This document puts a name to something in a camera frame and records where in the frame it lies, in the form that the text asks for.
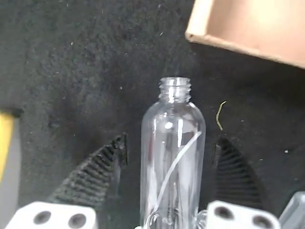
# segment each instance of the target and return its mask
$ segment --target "bottle neck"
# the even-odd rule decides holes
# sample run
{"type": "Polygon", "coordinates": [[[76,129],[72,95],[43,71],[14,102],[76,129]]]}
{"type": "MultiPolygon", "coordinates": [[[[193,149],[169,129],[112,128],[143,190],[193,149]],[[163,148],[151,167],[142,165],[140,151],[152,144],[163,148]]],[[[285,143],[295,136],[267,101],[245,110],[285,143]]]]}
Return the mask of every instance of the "bottle neck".
{"type": "Polygon", "coordinates": [[[187,103],[191,96],[190,79],[166,77],[161,79],[159,99],[165,103],[187,103]]]}

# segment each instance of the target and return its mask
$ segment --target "thin wire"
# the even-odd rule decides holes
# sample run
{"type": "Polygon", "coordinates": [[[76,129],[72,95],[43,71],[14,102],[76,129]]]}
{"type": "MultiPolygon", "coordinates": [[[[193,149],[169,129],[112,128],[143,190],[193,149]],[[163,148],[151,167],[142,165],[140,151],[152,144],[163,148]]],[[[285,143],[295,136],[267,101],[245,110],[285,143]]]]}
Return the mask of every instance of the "thin wire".
{"type": "Polygon", "coordinates": [[[160,189],[160,193],[159,196],[157,198],[157,204],[153,209],[153,212],[155,212],[158,208],[159,205],[161,203],[161,199],[163,197],[166,185],[168,183],[168,180],[171,176],[171,174],[173,173],[173,170],[175,169],[176,165],[178,164],[178,162],[180,161],[180,159],[182,158],[182,156],[186,153],[186,151],[192,146],[192,144],[197,140],[197,138],[201,135],[201,131],[197,132],[191,139],[190,141],[181,149],[181,151],[178,153],[177,157],[175,158],[175,160],[173,161],[173,163],[171,164],[167,174],[165,175],[164,181],[161,185],[161,189],[160,189]]]}
{"type": "Polygon", "coordinates": [[[227,102],[227,101],[223,101],[223,102],[220,104],[219,109],[218,109],[217,114],[216,114],[216,123],[217,123],[217,125],[219,126],[219,129],[220,129],[221,131],[223,131],[223,127],[222,127],[222,125],[221,125],[220,122],[219,122],[219,114],[220,114],[220,112],[221,112],[221,109],[222,109],[223,105],[224,105],[226,102],[227,102]]]}

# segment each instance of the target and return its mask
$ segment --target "clear plastic bottle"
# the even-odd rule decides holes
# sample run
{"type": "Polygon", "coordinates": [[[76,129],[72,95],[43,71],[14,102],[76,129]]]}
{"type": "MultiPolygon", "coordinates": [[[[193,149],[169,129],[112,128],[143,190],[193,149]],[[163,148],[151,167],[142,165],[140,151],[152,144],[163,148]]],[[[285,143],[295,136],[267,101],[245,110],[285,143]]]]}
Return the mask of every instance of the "clear plastic bottle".
{"type": "Polygon", "coordinates": [[[206,126],[190,87],[188,78],[162,78],[159,101],[142,120],[143,229],[196,228],[206,126]]]}

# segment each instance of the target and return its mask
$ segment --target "white plastic bracket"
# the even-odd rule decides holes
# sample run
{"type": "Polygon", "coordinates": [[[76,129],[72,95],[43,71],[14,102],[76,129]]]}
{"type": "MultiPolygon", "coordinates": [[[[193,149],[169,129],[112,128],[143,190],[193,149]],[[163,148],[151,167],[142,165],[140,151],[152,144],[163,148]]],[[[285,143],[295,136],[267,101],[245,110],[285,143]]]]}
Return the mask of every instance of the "white plastic bracket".
{"type": "Polygon", "coordinates": [[[278,219],[269,212],[214,201],[208,205],[206,229],[280,229],[278,219]]]}
{"type": "Polygon", "coordinates": [[[98,229],[94,209],[33,202],[20,208],[5,229],[98,229]]]}

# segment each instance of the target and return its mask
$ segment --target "black carpet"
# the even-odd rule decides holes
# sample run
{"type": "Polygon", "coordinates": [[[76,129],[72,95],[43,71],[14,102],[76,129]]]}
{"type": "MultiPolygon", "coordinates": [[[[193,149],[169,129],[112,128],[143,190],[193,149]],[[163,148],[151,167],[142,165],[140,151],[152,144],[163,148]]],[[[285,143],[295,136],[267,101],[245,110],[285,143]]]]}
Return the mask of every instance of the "black carpet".
{"type": "MultiPolygon", "coordinates": [[[[139,222],[141,118],[158,81],[183,75],[207,123],[206,161],[228,137],[248,158],[279,215],[305,190],[305,71],[203,45],[184,31],[191,0],[3,0],[0,103],[20,106],[20,205],[44,200],[89,153],[125,131],[130,165],[105,228],[139,222]],[[219,104],[221,132],[215,122],[219,104]]],[[[201,207],[208,201],[208,168],[201,207]]]]}

